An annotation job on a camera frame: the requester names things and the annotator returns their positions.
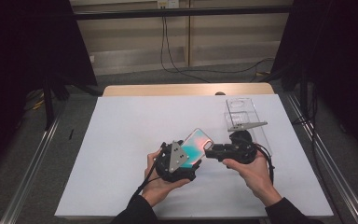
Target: metal bar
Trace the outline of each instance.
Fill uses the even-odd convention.
[[[288,95],[288,98],[289,98],[289,102],[291,103],[298,117],[302,118],[301,117],[302,113],[297,98],[293,94]],[[312,124],[309,122],[305,122],[303,124],[303,127],[304,130],[307,132],[308,137],[311,140],[312,131],[313,131]],[[351,186],[349,185],[343,174],[339,171],[336,163],[334,162],[333,158],[328,152],[328,149],[324,145],[319,134],[315,132],[315,136],[316,136],[315,137],[316,152],[321,158],[324,167],[326,168],[327,172],[330,174],[343,200],[345,201],[346,205],[350,209],[354,219],[358,223],[358,197],[356,196],[355,192],[351,189]]]
[[[60,103],[59,106],[57,106],[57,117],[55,120],[53,120],[50,128],[45,131],[43,134],[42,140],[39,143],[39,146],[37,147],[36,153],[34,154],[34,157],[25,172],[24,177],[22,178],[22,181],[19,185],[19,187],[16,190],[16,193],[14,194],[13,198],[10,201],[9,206],[7,207],[7,210],[5,211],[0,224],[14,224],[16,223],[16,220],[20,214],[20,211],[22,209],[22,206],[25,202],[25,199],[27,198],[27,195],[29,191],[31,190],[31,186],[34,182],[34,178],[36,177],[37,171],[42,163],[42,160],[48,150],[48,146],[51,142],[51,139],[58,127],[61,114],[64,110],[65,103]]]
[[[181,17],[181,16],[212,16],[212,15],[236,15],[236,14],[267,14],[288,13],[293,10],[303,10],[310,7],[319,7],[312,4],[309,7],[293,6],[267,6],[267,7],[211,7],[211,8],[171,8],[171,9],[146,9],[127,11],[89,11],[76,12],[74,14],[38,14],[26,17],[46,20],[105,20],[105,19],[129,19],[129,18],[153,18],[153,17]]]

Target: person's left hand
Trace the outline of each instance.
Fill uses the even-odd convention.
[[[147,155],[147,168],[145,169],[145,177],[147,177],[149,174],[155,158],[158,156],[160,151],[161,149],[159,149],[157,152]],[[150,180],[152,181],[145,186],[142,192],[142,197],[144,197],[152,207],[162,202],[171,192],[171,190],[180,188],[183,185],[191,182],[189,179],[181,179],[174,183],[164,181],[163,179],[159,178],[156,169],[153,170],[152,175],[149,177],[149,181]]]

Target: person's right hand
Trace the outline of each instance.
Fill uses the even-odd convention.
[[[265,206],[273,205],[282,199],[269,179],[267,161],[261,152],[257,151],[255,160],[250,164],[242,164],[232,159],[223,160],[223,164],[238,171],[245,180],[246,186]]]

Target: table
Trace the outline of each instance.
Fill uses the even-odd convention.
[[[227,95],[205,96],[217,91]],[[251,98],[260,119],[268,121],[264,131],[277,167],[278,191],[307,216],[332,216],[282,103],[270,85],[229,83],[106,88],[55,215],[67,218],[117,215],[142,182],[145,155],[157,150],[162,141],[179,140],[172,139],[174,136],[184,138],[198,127],[216,143],[229,143],[221,114],[225,99],[233,97],[230,94]],[[195,113],[201,116],[193,118]],[[159,218],[267,216],[264,205],[245,187],[238,174],[216,160],[202,160],[196,176],[195,181],[173,191],[155,206]]]

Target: light wood surface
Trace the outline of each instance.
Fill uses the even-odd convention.
[[[103,96],[162,96],[162,95],[226,95],[274,94],[268,83],[200,83],[108,86]]]

